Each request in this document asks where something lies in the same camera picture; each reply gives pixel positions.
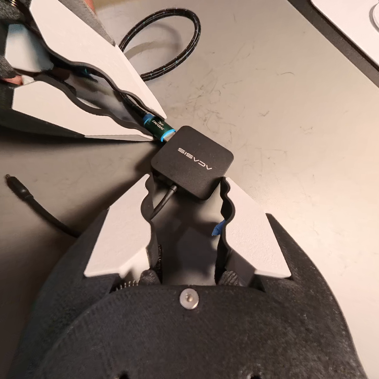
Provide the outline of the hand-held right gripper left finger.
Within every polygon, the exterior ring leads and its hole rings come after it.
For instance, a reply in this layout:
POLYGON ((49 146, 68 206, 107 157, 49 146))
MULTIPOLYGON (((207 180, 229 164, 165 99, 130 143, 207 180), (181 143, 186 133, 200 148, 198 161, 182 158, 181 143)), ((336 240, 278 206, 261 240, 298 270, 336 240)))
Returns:
POLYGON ((118 274, 138 280, 143 271, 157 269, 159 246, 151 220, 155 189, 145 174, 112 204, 84 270, 86 277, 118 274))

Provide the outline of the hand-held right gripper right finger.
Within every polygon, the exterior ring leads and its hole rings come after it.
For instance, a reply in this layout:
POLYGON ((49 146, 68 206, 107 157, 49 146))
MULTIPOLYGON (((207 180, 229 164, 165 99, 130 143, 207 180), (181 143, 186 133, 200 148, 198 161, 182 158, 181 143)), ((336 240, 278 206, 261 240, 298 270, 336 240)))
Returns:
POLYGON ((290 269, 264 210, 232 179, 220 182, 223 220, 217 225, 217 284, 234 272, 242 286, 255 275, 288 279, 290 269))

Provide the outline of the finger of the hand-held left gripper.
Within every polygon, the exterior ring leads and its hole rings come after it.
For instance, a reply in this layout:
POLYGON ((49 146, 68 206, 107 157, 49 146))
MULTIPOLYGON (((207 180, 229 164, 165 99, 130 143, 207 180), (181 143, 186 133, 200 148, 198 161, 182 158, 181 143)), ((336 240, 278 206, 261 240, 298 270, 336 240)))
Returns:
POLYGON ((24 1, 28 30, 53 57, 70 67, 86 68, 112 89, 166 119, 162 106, 107 34, 85 1, 24 1))
POLYGON ((31 82, 13 92, 12 110, 76 132, 85 138, 102 140, 153 140, 136 124, 124 122, 103 109, 93 107, 46 82, 31 82))

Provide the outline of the braided hdmi cable green plugs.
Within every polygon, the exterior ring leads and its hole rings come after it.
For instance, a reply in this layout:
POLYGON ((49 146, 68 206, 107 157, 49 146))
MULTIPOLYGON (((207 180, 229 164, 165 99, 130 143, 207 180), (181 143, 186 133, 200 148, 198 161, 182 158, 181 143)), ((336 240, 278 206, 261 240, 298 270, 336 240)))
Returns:
MULTIPOLYGON (((158 67, 157 69, 141 74, 140 78, 144 82, 159 78, 163 76, 164 74, 172 71, 173 69, 178 67, 180 64, 182 64, 189 57, 189 55, 192 54, 192 52, 196 48, 196 45, 201 35, 201 23, 198 16, 193 11, 185 9, 185 8, 166 8, 163 10, 159 10, 157 12, 154 12, 153 14, 150 14, 149 16, 147 16, 146 18, 138 22, 123 37, 120 44, 118 45, 120 50, 122 52, 125 52, 127 45, 144 28, 154 23, 155 21, 168 18, 168 17, 173 17, 173 16, 184 17, 192 21, 194 25, 193 37, 191 41, 189 42, 189 44, 186 46, 186 48, 180 54, 178 54, 174 59, 164 64, 163 66, 158 67)), ((121 94, 121 93, 119 94, 121 96, 121 100, 125 108, 127 110, 131 110, 133 114, 138 116, 138 118, 142 122, 142 126, 147 131, 152 133, 154 139, 159 140, 160 142, 166 142, 176 132, 175 129, 171 127, 168 123, 166 123, 163 119, 159 118, 158 116, 154 116, 148 113, 147 111, 142 109, 141 106, 136 105, 135 102, 133 102, 130 99, 130 97, 128 97, 128 95, 121 94)))

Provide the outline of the black square adapter hub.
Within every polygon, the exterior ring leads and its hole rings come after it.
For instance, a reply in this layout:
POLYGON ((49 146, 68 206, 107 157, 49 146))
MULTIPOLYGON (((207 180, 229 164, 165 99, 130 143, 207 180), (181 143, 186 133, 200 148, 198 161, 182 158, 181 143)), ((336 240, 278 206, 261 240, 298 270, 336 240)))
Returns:
POLYGON ((152 158, 151 167, 170 187, 152 219, 179 188, 199 201, 208 200, 234 159, 228 149, 190 126, 168 131, 159 140, 165 144, 152 158))

